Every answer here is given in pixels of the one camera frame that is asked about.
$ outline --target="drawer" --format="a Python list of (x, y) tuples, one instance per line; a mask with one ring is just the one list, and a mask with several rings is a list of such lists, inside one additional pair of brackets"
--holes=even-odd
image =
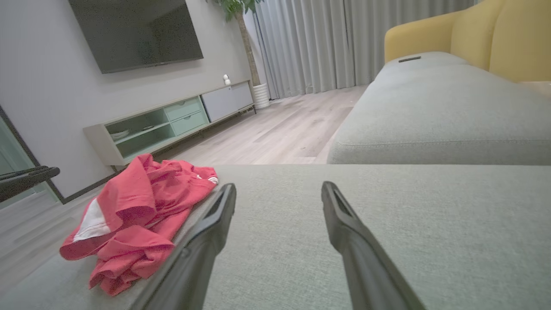
[(172, 122), (172, 129), (176, 136), (181, 135), (189, 130), (197, 128), (207, 123), (207, 119), (202, 112), (186, 116), (183, 119)]
[(199, 97), (188, 99), (184, 102), (173, 104), (165, 108), (166, 116), (170, 121), (177, 120), (182, 116), (189, 115), (201, 110)]

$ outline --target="black object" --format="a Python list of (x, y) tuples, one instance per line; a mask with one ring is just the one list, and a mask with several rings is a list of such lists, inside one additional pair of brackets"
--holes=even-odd
[(406, 58), (406, 59), (400, 59), (400, 60), (398, 60), (398, 62), (404, 62), (404, 61), (410, 61), (410, 60), (416, 60), (416, 59), (421, 59), (421, 56), (411, 57), (411, 58)]
[(69, 3), (102, 73), (203, 58), (185, 0)]
[(207, 213), (186, 233), (131, 310), (202, 309), (214, 258), (226, 244), (235, 198), (235, 185), (224, 185)]
[(424, 309), (337, 186), (323, 182), (321, 199), (329, 240), (343, 257), (354, 310)]
[(0, 175), (0, 202), (48, 181), (60, 173), (57, 167), (40, 166)]

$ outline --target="curtain fold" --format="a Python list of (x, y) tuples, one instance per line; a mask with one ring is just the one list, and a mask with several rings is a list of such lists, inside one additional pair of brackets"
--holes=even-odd
[(369, 84), (395, 25), (474, 0), (268, 0), (256, 23), (272, 99)]

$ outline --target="wooden floor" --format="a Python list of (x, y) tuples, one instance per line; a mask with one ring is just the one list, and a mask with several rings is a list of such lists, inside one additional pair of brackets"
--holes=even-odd
[[(197, 166), (325, 164), (335, 132), (366, 86), (277, 100), (156, 156)], [(0, 296), (52, 257), (101, 188), (66, 205), (45, 192), (0, 210)]]

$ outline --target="yellow sofa backrest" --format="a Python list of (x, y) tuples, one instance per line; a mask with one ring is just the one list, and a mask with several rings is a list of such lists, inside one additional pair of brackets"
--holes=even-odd
[(514, 82), (551, 81), (551, 0), (485, 0), (460, 12), (450, 53)]

